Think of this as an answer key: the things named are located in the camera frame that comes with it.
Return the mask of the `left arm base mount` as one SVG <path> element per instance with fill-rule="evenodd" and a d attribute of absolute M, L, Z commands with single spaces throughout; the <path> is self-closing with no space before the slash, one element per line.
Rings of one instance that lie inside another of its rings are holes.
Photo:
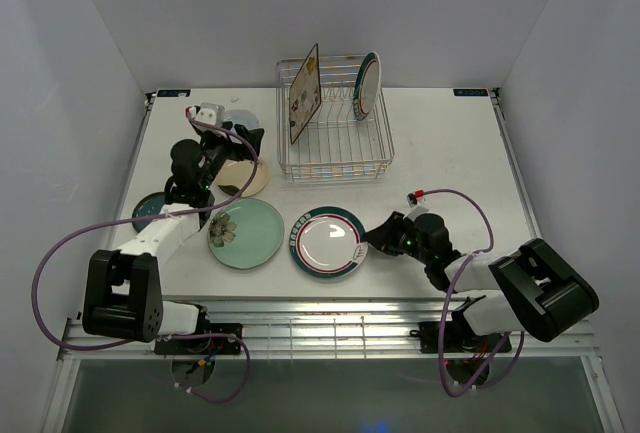
<path fill-rule="evenodd" d="M 241 323 L 210 323 L 203 330 L 204 333 L 217 333 L 234 335 L 238 338 L 243 336 L 243 325 Z M 154 353 L 164 356 L 207 356 L 214 351 L 218 355 L 239 355 L 241 347 L 237 342 L 224 338 L 206 338 L 191 340 L 156 341 Z"/>

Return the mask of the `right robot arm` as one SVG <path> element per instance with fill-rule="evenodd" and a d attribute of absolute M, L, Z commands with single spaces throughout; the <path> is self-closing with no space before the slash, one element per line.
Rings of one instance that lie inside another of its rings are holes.
<path fill-rule="evenodd" d="M 359 243 L 423 266 L 445 295 L 436 328 L 441 344 L 474 350 L 488 336 L 528 333 L 549 342 L 600 306 L 595 289 L 544 239 L 533 238 L 510 254 L 495 251 L 495 236 L 473 252 L 456 249 L 445 220 L 431 212 L 427 192 L 408 194 L 408 213 L 394 211 Z"/>

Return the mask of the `mint green flower plate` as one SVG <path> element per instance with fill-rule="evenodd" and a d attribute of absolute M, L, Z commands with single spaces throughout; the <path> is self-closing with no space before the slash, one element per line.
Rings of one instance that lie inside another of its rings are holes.
<path fill-rule="evenodd" d="M 284 239 L 284 221 L 271 204 L 243 198 L 218 210 L 211 218 L 207 241 L 222 264 L 248 270 L 266 263 Z"/>

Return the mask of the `dark teal saucer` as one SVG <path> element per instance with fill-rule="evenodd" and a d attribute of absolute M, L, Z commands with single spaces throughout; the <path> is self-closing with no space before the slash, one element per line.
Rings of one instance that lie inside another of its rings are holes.
<path fill-rule="evenodd" d="M 165 205 L 165 195 L 163 192 L 151 193 L 143 197 L 134 207 L 132 217 L 136 221 L 132 223 L 134 231 L 140 233 L 150 220 L 142 220 L 142 217 L 158 215 Z"/>

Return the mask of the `cream plate with flowers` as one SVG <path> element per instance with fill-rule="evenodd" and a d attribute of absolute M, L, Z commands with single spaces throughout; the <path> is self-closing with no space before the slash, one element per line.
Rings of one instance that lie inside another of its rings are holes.
<path fill-rule="evenodd" d="M 214 180 L 214 184 L 225 194 L 233 196 L 245 185 L 254 168 L 250 160 L 227 160 Z M 259 193 L 267 185 L 270 178 L 269 168 L 265 161 L 258 161 L 257 171 L 242 197 L 251 197 Z"/>

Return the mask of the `dark label sticker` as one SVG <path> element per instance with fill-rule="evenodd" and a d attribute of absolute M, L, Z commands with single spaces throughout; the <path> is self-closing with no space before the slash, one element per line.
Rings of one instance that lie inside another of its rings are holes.
<path fill-rule="evenodd" d="M 188 98 L 190 89 L 159 89 L 156 93 L 158 98 Z"/>
<path fill-rule="evenodd" d="M 453 94 L 456 97 L 488 97 L 489 93 L 484 88 L 454 88 Z"/>

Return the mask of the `light blue scalloped plate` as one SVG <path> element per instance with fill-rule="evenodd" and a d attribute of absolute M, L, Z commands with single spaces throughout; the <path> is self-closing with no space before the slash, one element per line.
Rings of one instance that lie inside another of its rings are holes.
<path fill-rule="evenodd" d="M 242 125 L 247 130 L 254 130 L 261 127 L 260 121 L 254 113 L 242 109 L 226 110 L 223 115 L 223 121 L 231 122 L 233 125 Z"/>

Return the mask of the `square floral plate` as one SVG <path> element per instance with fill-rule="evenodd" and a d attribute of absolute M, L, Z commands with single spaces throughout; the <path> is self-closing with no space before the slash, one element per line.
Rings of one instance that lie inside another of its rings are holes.
<path fill-rule="evenodd" d="M 319 48 L 315 44 L 289 88 L 288 113 L 290 143 L 295 144 L 322 103 Z"/>

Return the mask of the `white plate teal rim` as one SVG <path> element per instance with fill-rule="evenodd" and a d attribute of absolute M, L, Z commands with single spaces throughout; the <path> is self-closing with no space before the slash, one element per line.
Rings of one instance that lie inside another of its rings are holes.
<path fill-rule="evenodd" d="M 337 279 L 355 271 L 365 260 L 364 227 L 350 211 L 321 206 L 302 214 L 293 224 L 288 248 L 294 263 L 318 279 Z"/>
<path fill-rule="evenodd" d="M 373 111 L 380 87 L 380 57 L 376 52 L 370 52 L 361 63 L 354 86 L 352 103 L 357 121 L 364 121 Z"/>

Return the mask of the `white plate teal rim back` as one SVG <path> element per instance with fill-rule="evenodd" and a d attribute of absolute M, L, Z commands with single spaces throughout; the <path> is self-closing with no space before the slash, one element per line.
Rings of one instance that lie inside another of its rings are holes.
<path fill-rule="evenodd" d="M 352 103 L 357 121 L 364 121 L 373 111 L 380 87 L 380 57 L 376 52 L 370 52 L 361 63 L 354 86 Z"/>

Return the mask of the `dark label sticker right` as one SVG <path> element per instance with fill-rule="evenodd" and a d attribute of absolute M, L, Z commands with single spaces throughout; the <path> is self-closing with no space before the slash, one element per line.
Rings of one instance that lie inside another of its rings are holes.
<path fill-rule="evenodd" d="M 454 88 L 453 94 L 456 97 L 488 97 L 489 93 L 484 88 Z"/>

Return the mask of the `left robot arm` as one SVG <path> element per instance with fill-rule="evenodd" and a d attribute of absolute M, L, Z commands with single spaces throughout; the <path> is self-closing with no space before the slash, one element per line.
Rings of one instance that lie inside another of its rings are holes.
<path fill-rule="evenodd" d="M 212 329 L 199 307 L 163 299 L 160 268 L 206 225 L 214 205 L 210 186 L 224 163 L 253 160 L 256 150 L 243 128 L 234 133 L 205 129 L 199 136 L 171 148 L 160 216 L 133 239 L 90 258 L 82 312 L 86 333 L 139 342 L 177 335 L 194 353 L 210 345 Z"/>

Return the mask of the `dark label sticker left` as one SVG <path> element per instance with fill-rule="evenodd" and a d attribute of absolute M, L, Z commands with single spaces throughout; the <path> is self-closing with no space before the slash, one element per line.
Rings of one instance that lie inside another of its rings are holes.
<path fill-rule="evenodd" d="M 190 89 L 159 89 L 156 93 L 158 98 L 188 98 Z"/>

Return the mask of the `white plate teal rim front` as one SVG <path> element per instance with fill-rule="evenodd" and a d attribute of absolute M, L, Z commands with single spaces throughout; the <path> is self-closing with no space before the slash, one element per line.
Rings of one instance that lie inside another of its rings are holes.
<path fill-rule="evenodd" d="M 294 263 L 318 279 L 337 279 L 355 271 L 365 260 L 364 227 L 350 211 L 321 206 L 302 214 L 293 224 L 288 248 Z"/>

